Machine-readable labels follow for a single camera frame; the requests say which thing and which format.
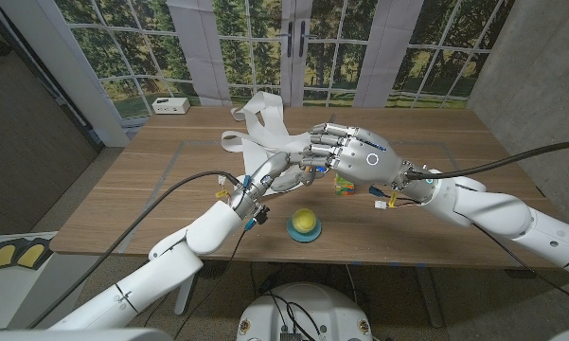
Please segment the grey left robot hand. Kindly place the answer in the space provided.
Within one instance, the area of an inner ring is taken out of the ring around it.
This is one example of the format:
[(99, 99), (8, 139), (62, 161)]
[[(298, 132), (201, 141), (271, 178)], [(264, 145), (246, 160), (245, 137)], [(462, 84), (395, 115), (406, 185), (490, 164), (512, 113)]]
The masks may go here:
[(292, 165), (299, 165), (301, 153), (280, 152), (268, 158), (251, 175), (244, 178), (239, 188), (232, 194), (231, 207), (241, 218), (246, 218), (256, 210), (258, 200), (272, 186), (283, 171)]

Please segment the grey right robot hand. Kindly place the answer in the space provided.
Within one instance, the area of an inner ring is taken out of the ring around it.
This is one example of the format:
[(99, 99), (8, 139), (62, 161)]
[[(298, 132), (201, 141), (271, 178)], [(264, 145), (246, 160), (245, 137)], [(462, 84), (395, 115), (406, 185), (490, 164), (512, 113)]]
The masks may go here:
[(327, 122), (310, 130), (303, 166), (328, 168), (354, 184), (404, 185), (402, 159), (380, 135)]

